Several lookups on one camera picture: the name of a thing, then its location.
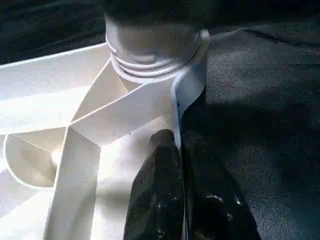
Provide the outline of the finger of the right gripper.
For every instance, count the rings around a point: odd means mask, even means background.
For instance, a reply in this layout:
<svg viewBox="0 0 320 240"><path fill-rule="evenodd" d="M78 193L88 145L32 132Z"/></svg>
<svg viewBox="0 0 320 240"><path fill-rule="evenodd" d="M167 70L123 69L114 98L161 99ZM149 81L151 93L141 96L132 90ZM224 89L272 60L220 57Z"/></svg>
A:
<svg viewBox="0 0 320 240"><path fill-rule="evenodd" d="M219 0L102 0L106 18L125 27L203 28L216 14Z"/></svg>

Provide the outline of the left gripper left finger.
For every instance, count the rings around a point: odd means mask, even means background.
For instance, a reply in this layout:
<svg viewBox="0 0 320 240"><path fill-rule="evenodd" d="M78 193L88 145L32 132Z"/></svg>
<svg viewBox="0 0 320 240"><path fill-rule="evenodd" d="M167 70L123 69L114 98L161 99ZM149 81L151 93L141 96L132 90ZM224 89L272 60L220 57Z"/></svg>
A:
<svg viewBox="0 0 320 240"><path fill-rule="evenodd" d="M174 133L162 129L132 183L123 238L180 240L185 211L184 180Z"/></svg>

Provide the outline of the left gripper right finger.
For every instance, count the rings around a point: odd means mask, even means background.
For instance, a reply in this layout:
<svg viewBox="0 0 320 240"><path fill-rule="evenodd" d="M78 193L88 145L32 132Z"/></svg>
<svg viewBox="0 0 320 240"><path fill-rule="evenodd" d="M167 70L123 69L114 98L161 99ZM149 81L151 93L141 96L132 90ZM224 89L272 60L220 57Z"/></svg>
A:
<svg viewBox="0 0 320 240"><path fill-rule="evenodd" d="M186 220L191 240L256 240L258 229L233 176L201 136L183 136Z"/></svg>

